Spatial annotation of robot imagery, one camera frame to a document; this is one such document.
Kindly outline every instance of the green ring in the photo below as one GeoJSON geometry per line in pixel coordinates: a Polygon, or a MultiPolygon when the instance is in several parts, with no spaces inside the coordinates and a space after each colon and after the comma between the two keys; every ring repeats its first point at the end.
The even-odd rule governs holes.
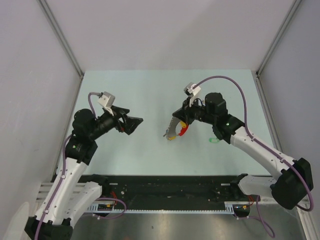
{"type": "Polygon", "coordinates": [[[210,137],[209,142],[213,144],[217,144],[220,140],[217,137],[210,137]]]}

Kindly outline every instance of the light blue table surface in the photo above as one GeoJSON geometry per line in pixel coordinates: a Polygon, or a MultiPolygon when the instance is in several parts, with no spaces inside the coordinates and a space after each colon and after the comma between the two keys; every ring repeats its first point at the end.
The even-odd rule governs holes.
{"type": "MultiPolygon", "coordinates": [[[[236,80],[244,91],[248,106],[248,125],[268,144],[271,136],[256,86],[248,69],[241,70],[127,70],[87,71],[74,111],[89,108],[89,92],[115,95],[114,105],[130,109],[129,116],[144,121],[130,136],[115,129],[101,136],[98,149],[85,174],[102,175],[265,175],[268,172],[250,156],[224,141],[210,143],[212,127],[195,121],[182,137],[168,141],[163,137],[172,118],[187,95],[184,87],[214,75],[236,80]]],[[[200,97],[222,93],[229,113],[244,120],[241,95],[231,82],[214,79],[201,85],[200,97]]],[[[103,113],[92,96],[97,116],[103,113]]]]}

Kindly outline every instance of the metal surface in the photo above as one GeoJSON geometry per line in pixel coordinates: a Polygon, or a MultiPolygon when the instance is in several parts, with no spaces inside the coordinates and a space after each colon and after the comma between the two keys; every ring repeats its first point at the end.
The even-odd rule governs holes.
{"type": "MultiPolygon", "coordinates": [[[[278,240],[306,239],[295,210],[262,205],[264,219],[278,240]]],[[[257,216],[255,207],[252,216],[257,216]]],[[[269,240],[260,222],[218,214],[125,214],[113,220],[83,216],[72,240],[269,240]]]]}
{"type": "MultiPolygon", "coordinates": [[[[77,183],[73,189],[73,193],[70,196],[70,200],[72,200],[78,193],[80,193],[84,189],[85,185],[86,183],[77,183]]],[[[41,184],[39,193],[36,197],[36,203],[42,204],[44,202],[52,186],[52,182],[43,182],[41,184]]]]}
{"type": "Polygon", "coordinates": [[[279,28],[278,32],[275,35],[275,38],[273,39],[268,51],[266,52],[258,70],[257,70],[257,75],[260,76],[262,71],[264,70],[267,62],[269,61],[270,57],[272,56],[272,53],[274,52],[274,50],[276,49],[278,43],[280,42],[280,40],[282,39],[286,29],[288,28],[288,26],[290,25],[293,17],[295,16],[299,6],[301,5],[303,0],[295,0],[293,2],[293,4],[291,5],[291,8],[289,10],[289,12],[287,13],[287,15],[284,18],[284,21],[281,25],[281,27],[279,28]]]}
{"type": "Polygon", "coordinates": [[[317,222],[314,218],[314,215],[310,214],[310,212],[302,211],[301,209],[298,209],[298,213],[306,239],[319,240],[320,232],[318,230],[317,222]]]}
{"type": "MultiPolygon", "coordinates": [[[[98,210],[98,205],[104,203],[104,204],[110,204],[110,201],[101,201],[99,203],[93,203],[90,207],[88,207],[87,211],[85,213],[100,213],[100,214],[106,214],[106,213],[121,213],[123,210],[113,209],[111,210],[98,210]]],[[[134,210],[134,209],[127,209],[126,214],[231,214],[233,215],[234,209],[233,205],[230,203],[225,203],[225,210],[134,210]]]]}
{"type": "Polygon", "coordinates": [[[180,122],[181,122],[181,120],[179,118],[176,118],[174,116],[171,118],[169,127],[165,131],[165,134],[163,135],[164,137],[166,137],[167,140],[173,140],[173,139],[175,139],[175,137],[179,136],[176,133],[176,128],[180,122]]]}
{"type": "Polygon", "coordinates": [[[81,67],[80,67],[73,51],[71,50],[70,45],[69,45],[64,33],[62,32],[53,12],[50,9],[50,6],[48,5],[46,0],[37,0],[37,2],[39,3],[45,17],[47,18],[50,26],[52,27],[52,29],[55,33],[56,37],[58,38],[59,42],[61,43],[63,50],[65,51],[65,53],[69,57],[70,61],[72,62],[74,69],[76,70],[78,75],[82,78],[84,75],[84,72],[81,70],[81,67]]]}

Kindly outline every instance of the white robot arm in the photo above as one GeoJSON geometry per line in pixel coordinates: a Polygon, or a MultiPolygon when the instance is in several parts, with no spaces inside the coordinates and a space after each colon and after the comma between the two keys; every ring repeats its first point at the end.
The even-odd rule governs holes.
{"type": "Polygon", "coordinates": [[[92,175],[83,190],[70,200],[76,184],[97,150],[95,140],[113,128],[130,135],[143,121],[142,118],[127,116],[130,110],[114,106],[114,100],[115,97],[110,93],[99,94],[98,102],[104,113],[98,118],[94,110],[81,109],[75,113],[72,134],[62,149],[62,168],[43,204],[35,216],[29,217],[27,221],[25,231],[31,239],[69,240],[82,214],[104,192],[109,192],[108,179],[92,175]]]}
{"type": "MultiPolygon", "coordinates": [[[[184,92],[188,97],[182,103],[182,107],[172,114],[171,124],[165,134],[168,140],[181,136],[175,131],[179,121],[187,126],[194,120],[210,124],[219,140],[224,140],[246,152],[271,175],[270,177],[247,174],[238,176],[232,184],[237,185],[245,195],[274,198],[286,209],[293,209],[306,195],[311,198],[310,191],[314,186],[309,162],[304,158],[295,160],[279,152],[248,129],[246,101],[240,86],[234,80],[224,76],[209,77],[197,85],[190,83],[184,92]],[[227,103],[221,93],[211,92],[205,96],[204,104],[202,101],[199,104],[195,98],[200,92],[199,85],[212,78],[225,78],[237,85],[243,97],[245,122],[228,113],[227,103]]],[[[310,211],[312,208],[313,203],[310,199],[310,208],[306,210],[310,211]]]]}

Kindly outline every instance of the metal frame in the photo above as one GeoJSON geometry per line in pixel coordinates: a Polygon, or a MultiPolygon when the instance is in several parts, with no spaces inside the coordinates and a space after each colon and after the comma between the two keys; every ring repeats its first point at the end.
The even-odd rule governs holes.
{"type": "Polygon", "coordinates": [[[288,26],[290,25],[290,23],[292,22],[294,16],[296,15],[299,7],[301,6],[301,3],[303,2],[303,0],[295,0],[291,7],[289,12],[286,14],[278,32],[276,33],[269,49],[266,51],[266,54],[263,57],[263,60],[259,66],[259,68],[257,69],[256,73],[258,75],[258,77],[260,77],[262,71],[265,69],[266,64],[268,63],[269,59],[271,58],[272,54],[274,53],[276,47],[278,46],[280,40],[282,39],[282,37],[284,36],[288,26]]]}
{"type": "Polygon", "coordinates": [[[70,59],[75,71],[78,73],[80,78],[83,78],[84,72],[82,71],[73,51],[71,50],[71,47],[70,47],[64,33],[62,32],[52,10],[50,9],[50,7],[47,3],[47,1],[46,0],[36,0],[36,1],[39,3],[46,19],[48,20],[53,32],[55,33],[56,37],[58,38],[59,42],[61,43],[63,50],[65,51],[66,55],[70,59]]]}
{"type": "MultiPolygon", "coordinates": [[[[84,191],[86,183],[77,183],[75,185],[75,188],[73,189],[73,193],[70,196],[70,202],[77,197],[77,195],[84,191]]],[[[43,182],[41,184],[41,187],[39,189],[39,193],[36,198],[36,202],[39,204],[42,204],[44,200],[46,199],[49,191],[51,190],[51,187],[53,186],[52,182],[43,182]]],[[[113,201],[99,201],[99,202],[93,202],[85,211],[85,213],[110,213],[110,210],[98,210],[98,204],[112,204],[113,201]]],[[[233,205],[242,205],[246,204],[245,201],[235,201],[235,202],[226,202],[224,204],[225,210],[198,210],[198,211],[181,211],[181,210],[132,210],[128,209],[125,213],[126,214],[234,214],[233,205]]],[[[122,210],[113,209],[113,213],[121,213],[122,210]]]]}
{"type": "Polygon", "coordinates": [[[271,110],[270,110],[269,104],[267,102],[265,91],[264,91],[263,86],[261,84],[260,78],[257,76],[257,74],[255,72],[252,72],[252,77],[254,79],[254,84],[255,84],[259,99],[260,99],[260,103],[262,106],[262,110],[264,113],[266,124],[268,126],[268,129],[269,129],[269,132],[271,135],[271,140],[272,140],[273,146],[276,149],[278,149],[280,152],[283,152],[283,148],[282,148],[282,145],[281,145],[281,142],[279,139],[279,135],[276,130],[274,118],[271,114],[271,110]]]}
{"type": "Polygon", "coordinates": [[[298,209],[298,215],[304,230],[304,234],[307,240],[319,240],[320,232],[319,228],[315,225],[315,219],[310,212],[302,211],[298,209]]]}

